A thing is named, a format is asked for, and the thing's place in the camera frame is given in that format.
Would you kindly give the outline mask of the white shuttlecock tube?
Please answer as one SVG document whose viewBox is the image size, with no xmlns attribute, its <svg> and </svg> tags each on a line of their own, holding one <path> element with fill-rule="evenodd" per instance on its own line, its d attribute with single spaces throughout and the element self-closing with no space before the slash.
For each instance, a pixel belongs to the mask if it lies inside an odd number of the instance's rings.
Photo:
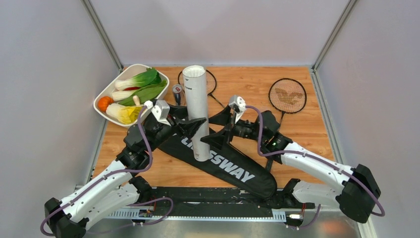
<svg viewBox="0 0 420 238">
<path fill-rule="evenodd" d="M 188 119 L 205 119 L 192 138 L 194 157 L 204 162 L 210 159 L 210 146 L 201 141 L 202 137 L 209 135 L 206 70 L 203 66 L 191 65 L 182 70 L 182 75 Z"/>
</svg>

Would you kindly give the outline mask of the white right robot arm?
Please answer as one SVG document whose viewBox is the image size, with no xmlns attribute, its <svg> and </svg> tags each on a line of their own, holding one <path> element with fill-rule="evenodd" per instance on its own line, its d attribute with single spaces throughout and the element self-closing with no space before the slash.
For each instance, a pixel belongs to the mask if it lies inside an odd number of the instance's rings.
<svg viewBox="0 0 420 238">
<path fill-rule="evenodd" d="M 280 124 L 271 111 L 260 112 L 252 106 L 230 108 L 210 118 L 211 124 L 223 129 L 207 135 L 202 142 L 221 149 L 230 145 L 234 136 L 257 142 L 257 153 L 280 164 L 295 167 L 323 184 L 303 180 L 292 182 L 282 194 L 288 207 L 314 202 L 339 208 L 348 218 L 366 223 L 370 215 L 385 216 L 379 202 L 380 188 L 371 170 L 359 164 L 355 168 L 315 154 L 281 134 Z"/>
</svg>

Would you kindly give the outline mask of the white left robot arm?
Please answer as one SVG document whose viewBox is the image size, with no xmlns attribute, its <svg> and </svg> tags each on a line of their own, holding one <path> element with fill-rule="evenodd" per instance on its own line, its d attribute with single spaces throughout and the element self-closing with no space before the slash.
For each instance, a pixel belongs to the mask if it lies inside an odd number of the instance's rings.
<svg viewBox="0 0 420 238">
<path fill-rule="evenodd" d="M 139 175 L 153 164 L 153 151 L 172 135 L 189 139 L 205 126 L 207 117 L 189 119 L 186 107 L 145 106 L 129 128 L 125 147 L 108 167 L 72 194 L 44 204 L 40 230 L 55 238 L 82 238 L 100 220 L 128 205 L 150 204 L 152 193 Z"/>
</svg>

